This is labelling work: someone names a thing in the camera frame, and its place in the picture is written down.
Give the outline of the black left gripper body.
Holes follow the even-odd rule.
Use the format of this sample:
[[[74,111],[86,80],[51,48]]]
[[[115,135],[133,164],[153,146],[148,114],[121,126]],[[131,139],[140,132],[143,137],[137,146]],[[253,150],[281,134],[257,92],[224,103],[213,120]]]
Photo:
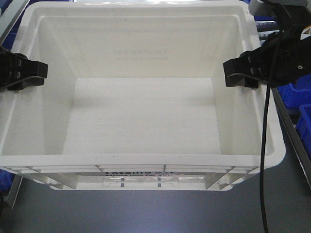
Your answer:
[[[0,90],[3,91],[11,79],[11,58],[9,51],[0,47]]]

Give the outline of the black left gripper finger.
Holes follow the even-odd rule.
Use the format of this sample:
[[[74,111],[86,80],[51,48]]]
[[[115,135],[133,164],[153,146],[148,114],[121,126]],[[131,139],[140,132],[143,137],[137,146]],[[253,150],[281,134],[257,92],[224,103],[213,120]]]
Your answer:
[[[42,78],[42,77],[30,77],[30,78],[23,80],[17,84],[9,86],[7,88],[7,90],[19,91],[19,90],[23,90],[29,86],[42,86],[44,84],[44,80],[45,80],[45,78]]]
[[[10,52],[9,54],[11,58],[11,79],[9,81],[10,85],[17,84],[30,77],[47,78],[48,65],[46,63],[29,60],[21,53]]]

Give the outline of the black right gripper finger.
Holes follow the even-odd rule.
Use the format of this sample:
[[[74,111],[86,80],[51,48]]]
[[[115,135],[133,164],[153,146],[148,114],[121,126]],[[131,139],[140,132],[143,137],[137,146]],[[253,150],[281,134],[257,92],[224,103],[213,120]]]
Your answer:
[[[225,84],[227,87],[248,87],[248,88],[258,88],[258,81],[242,76],[242,75],[233,75],[225,77]]]
[[[241,76],[252,79],[263,78],[260,69],[260,50],[248,50],[238,58],[232,58],[223,63],[225,78]]]

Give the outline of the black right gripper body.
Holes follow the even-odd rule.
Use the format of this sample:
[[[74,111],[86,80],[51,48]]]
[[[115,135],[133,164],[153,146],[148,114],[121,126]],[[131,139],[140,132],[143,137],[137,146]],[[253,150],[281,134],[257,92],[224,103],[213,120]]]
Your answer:
[[[311,26],[299,29],[292,38],[269,34],[260,47],[259,67],[271,85],[287,85],[311,73]]]

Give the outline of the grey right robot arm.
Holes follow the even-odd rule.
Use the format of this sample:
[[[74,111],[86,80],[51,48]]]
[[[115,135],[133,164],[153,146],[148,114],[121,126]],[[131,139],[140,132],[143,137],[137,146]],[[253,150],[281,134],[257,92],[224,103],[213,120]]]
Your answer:
[[[257,49],[223,64],[227,87],[278,87],[311,73],[311,11],[306,0],[253,0],[249,13],[272,17],[279,30]]]

